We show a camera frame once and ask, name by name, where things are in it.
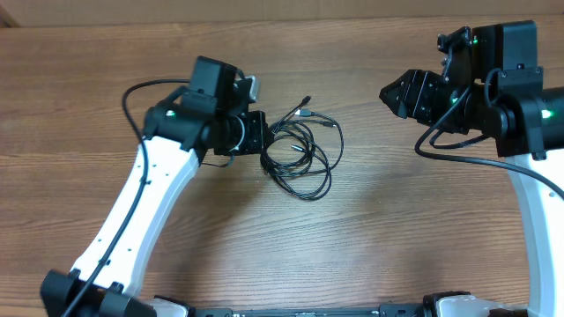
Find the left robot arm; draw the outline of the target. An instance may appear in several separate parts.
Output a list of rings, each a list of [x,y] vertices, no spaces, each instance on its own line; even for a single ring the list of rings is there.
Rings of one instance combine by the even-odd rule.
[[[256,77],[199,56],[188,79],[150,107],[135,127],[137,155],[100,231],[67,273],[51,270],[40,295],[49,316],[191,316],[179,300],[140,300],[155,244],[180,193],[207,151],[234,159],[261,153],[272,141]]]

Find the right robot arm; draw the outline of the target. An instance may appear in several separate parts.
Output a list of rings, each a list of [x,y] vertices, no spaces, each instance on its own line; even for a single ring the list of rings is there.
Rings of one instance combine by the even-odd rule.
[[[400,118],[426,126],[428,159],[457,162],[444,133],[476,130],[493,139],[492,166],[508,172],[521,212],[529,264],[526,305],[504,305],[467,291],[426,295],[404,316],[560,316],[563,313],[563,91],[543,86],[537,26],[531,20],[462,27],[437,38],[441,73],[408,70],[381,89]]]

